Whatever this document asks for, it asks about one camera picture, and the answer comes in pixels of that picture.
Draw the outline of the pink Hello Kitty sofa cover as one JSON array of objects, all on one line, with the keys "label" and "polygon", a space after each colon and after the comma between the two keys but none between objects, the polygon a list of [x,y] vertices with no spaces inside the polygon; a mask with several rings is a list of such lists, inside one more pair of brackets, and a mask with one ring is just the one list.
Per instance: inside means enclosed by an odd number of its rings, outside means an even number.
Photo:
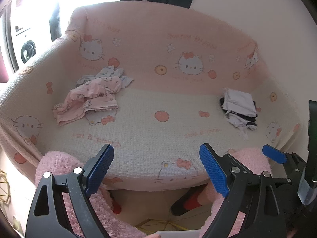
[{"label": "pink Hello Kitty sofa cover", "polygon": [[[108,66],[134,79],[115,95],[119,108],[58,126],[55,104],[83,75]],[[247,141],[221,110],[225,88],[253,97],[257,130],[247,130]],[[256,41],[203,13],[145,1],[75,9],[65,34],[15,73],[1,94],[1,148],[22,174],[34,180],[49,151],[85,162],[109,143],[111,189],[199,185],[208,179],[199,159],[203,143],[219,155],[264,145],[285,151],[301,123]]]}]

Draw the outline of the black red slipper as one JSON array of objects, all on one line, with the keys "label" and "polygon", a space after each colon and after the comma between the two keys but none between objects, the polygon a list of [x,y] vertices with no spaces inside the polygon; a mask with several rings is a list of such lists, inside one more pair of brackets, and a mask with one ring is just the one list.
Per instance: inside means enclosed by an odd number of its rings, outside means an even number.
[{"label": "black red slipper", "polygon": [[188,211],[191,211],[192,209],[201,207],[202,204],[198,202],[198,197],[205,187],[206,184],[189,188],[189,190],[183,196],[173,203],[170,209],[171,214],[173,216],[179,217]]}]

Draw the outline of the pink cartoon print pajama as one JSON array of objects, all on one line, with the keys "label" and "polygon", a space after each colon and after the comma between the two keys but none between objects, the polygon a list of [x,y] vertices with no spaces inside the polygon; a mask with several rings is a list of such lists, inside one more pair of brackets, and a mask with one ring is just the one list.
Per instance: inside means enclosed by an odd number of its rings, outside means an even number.
[{"label": "pink cartoon print pajama", "polygon": [[68,92],[64,102],[55,104],[53,115],[58,126],[79,120],[89,111],[118,109],[115,95],[121,90],[118,76],[88,81]]}]

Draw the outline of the folded white black clothes stack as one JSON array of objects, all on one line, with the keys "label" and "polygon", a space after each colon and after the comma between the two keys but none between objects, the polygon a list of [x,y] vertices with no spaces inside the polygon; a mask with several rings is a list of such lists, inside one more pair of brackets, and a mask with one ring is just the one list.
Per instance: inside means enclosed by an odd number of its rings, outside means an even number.
[{"label": "folded white black clothes stack", "polygon": [[220,107],[226,120],[238,129],[242,138],[249,139],[247,130],[257,130],[257,110],[250,93],[225,88]]}]

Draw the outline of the grey white print garment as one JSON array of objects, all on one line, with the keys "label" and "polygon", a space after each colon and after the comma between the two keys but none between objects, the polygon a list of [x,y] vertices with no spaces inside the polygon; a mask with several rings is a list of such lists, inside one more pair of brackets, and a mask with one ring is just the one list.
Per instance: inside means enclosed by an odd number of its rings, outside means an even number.
[{"label": "grey white print garment", "polygon": [[128,87],[134,79],[125,75],[123,68],[115,68],[114,66],[104,67],[99,73],[96,75],[83,75],[75,84],[75,87],[79,87],[89,81],[98,79],[98,78],[110,78],[110,77],[119,77],[121,80],[121,87]]}]

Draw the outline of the washing machine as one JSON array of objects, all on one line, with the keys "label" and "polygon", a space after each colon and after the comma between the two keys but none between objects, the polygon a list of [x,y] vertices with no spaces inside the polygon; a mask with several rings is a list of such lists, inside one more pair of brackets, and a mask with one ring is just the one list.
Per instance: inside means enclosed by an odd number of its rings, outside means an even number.
[{"label": "washing machine", "polygon": [[17,18],[11,16],[11,38],[18,68],[46,51],[51,44],[48,18]]}]

